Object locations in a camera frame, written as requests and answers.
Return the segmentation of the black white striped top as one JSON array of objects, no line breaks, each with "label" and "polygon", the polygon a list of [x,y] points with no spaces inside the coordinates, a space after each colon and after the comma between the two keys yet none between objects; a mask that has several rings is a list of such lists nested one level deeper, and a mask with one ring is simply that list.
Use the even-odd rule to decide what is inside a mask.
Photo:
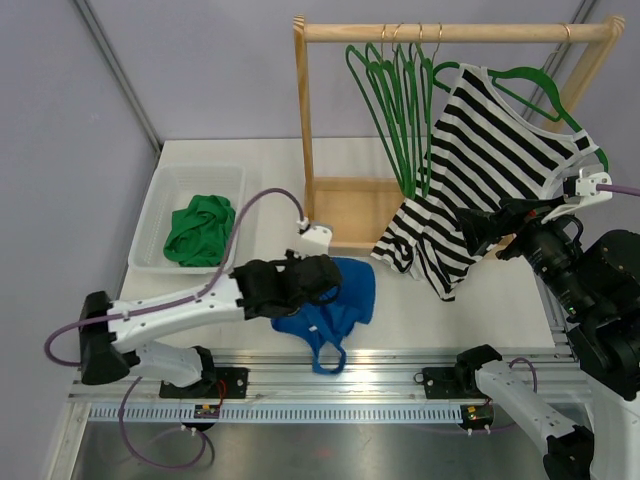
[{"label": "black white striped top", "polygon": [[469,254],[455,208],[495,212],[503,199],[549,199],[561,175],[597,149],[583,129],[560,134],[527,122],[487,68],[462,64],[423,160],[429,186],[404,200],[371,255],[452,301],[482,258]]}]

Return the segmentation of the blue tank top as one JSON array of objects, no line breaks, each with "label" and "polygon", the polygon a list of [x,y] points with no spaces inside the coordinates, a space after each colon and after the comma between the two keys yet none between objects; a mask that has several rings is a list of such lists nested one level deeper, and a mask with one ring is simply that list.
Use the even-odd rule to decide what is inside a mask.
[{"label": "blue tank top", "polygon": [[[342,282],[337,297],[327,305],[305,304],[291,316],[271,319],[272,328],[279,333],[302,339],[310,347],[312,371],[320,375],[338,375],[346,365],[347,354],[342,341],[351,334],[357,323],[368,325],[373,317],[376,300],[376,280],[370,264],[359,260],[332,257]],[[319,360],[321,348],[331,345],[339,354],[335,367],[325,368]]]}]

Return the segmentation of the green velvet hanger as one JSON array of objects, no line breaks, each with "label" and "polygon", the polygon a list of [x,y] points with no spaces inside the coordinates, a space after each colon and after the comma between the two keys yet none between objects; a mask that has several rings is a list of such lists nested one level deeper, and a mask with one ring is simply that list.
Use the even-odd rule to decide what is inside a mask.
[{"label": "green velvet hanger", "polygon": [[401,79],[402,100],[402,124],[407,130],[409,152],[406,154],[409,170],[408,184],[405,187],[406,198],[413,199],[417,187],[417,174],[422,154],[422,135],[420,131],[420,105],[419,92],[416,82],[416,64],[413,57],[413,45],[409,44],[409,50],[405,51],[401,43],[398,43],[394,51],[394,61],[398,70],[398,78]]}]

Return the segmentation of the green tank top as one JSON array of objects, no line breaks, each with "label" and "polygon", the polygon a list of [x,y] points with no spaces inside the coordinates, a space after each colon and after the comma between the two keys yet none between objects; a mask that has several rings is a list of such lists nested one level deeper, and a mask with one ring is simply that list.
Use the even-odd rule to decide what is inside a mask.
[{"label": "green tank top", "polygon": [[195,195],[171,214],[164,257],[182,268],[216,267],[223,259],[236,211],[228,198]]}]

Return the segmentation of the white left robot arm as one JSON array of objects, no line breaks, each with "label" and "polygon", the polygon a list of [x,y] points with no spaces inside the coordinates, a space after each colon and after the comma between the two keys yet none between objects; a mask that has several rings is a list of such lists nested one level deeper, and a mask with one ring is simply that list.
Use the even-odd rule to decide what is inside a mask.
[{"label": "white left robot arm", "polygon": [[305,305],[326,305],[338,296],[343,278],[326,254],[282,260],[252,260],[197,287],[134,302],[88,295],[79,329],[81,381],[106,385],[131,373],[165,381],[195,398],[216,385],[209,350],[177,348],[161,338],[207,325],[276,318]]}]

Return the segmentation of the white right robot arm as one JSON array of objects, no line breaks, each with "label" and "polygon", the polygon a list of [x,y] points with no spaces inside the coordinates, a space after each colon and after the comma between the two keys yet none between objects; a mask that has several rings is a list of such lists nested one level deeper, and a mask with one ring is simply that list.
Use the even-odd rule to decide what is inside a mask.
[{"label": "white right robot arm", "polygon": [[522,257],[568,315],[569,343],[593,402],[591,427],[576,424],[525,386],[501,355],[482,345],[458,355],[454,384],[495,400],[541,452],[551,479],[639,476],[639,236],[611,230],[588,249],[582,222],[564,201],[507,199],[495,212],[457,207],[472,255],[510,235],[500,260]]}]

